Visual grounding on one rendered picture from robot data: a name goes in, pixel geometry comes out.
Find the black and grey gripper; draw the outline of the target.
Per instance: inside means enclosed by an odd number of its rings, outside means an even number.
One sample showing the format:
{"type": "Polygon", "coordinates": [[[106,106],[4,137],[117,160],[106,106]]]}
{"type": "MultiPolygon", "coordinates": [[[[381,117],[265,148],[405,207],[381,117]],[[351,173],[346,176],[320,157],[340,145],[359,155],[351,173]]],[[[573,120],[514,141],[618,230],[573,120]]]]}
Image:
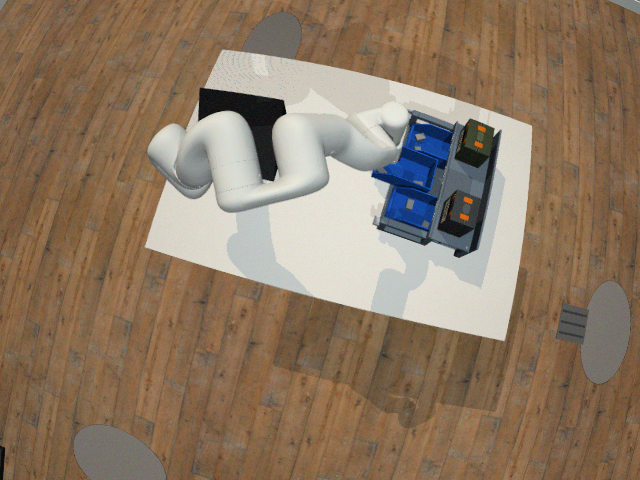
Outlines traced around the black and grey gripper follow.
{"type": "Polygon", "coordinates": [[[397,154],[396,158],[394,159],[394,161],[391,164],[396,164],[398,161],[400,161],[400,159],[401,159],[401,155],[400,154],[401,154],[401,151],[402,151],[402,147],[401,147],[402,145],[403,145],[403,137],[401,139],[401,142],[397,146],[398,154],[397,154]]]}

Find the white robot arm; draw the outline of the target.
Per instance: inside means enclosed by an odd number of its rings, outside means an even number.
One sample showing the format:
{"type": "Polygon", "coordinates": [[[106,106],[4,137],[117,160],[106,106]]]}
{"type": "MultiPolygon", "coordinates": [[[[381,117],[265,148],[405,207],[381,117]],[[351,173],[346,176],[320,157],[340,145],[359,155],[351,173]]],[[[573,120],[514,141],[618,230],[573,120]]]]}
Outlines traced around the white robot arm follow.
{"type": "Polygon", "coordinates": [[[178,124],[164,127],[150,142],[147,155],[185,197],[198,199],[213,183],[219,208],[236,213],[323,189],[329,182],[328,156],[359,171],[386,167],[397,156],[408,122],[407,108],[396,101],[346,119],[336,114],[285,114],[272,129],[279,179],[266,184],[250,126],[233,111],[211,114],[188,132],[178,124]]]}

